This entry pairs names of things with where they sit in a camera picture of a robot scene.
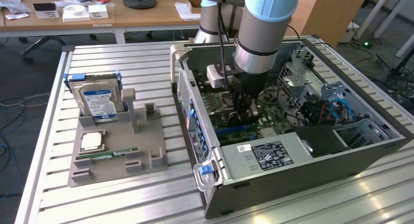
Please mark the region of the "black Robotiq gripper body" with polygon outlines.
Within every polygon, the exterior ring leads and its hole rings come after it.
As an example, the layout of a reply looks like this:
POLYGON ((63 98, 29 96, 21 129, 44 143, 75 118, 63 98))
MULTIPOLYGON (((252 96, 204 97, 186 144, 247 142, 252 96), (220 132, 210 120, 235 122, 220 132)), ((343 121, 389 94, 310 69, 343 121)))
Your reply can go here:
POLYGON ((258 115, 258 96, 262 93, 268 73, 250 74, 247 72, 232 76, 232 104, 238 118, 252 118, 258 115))

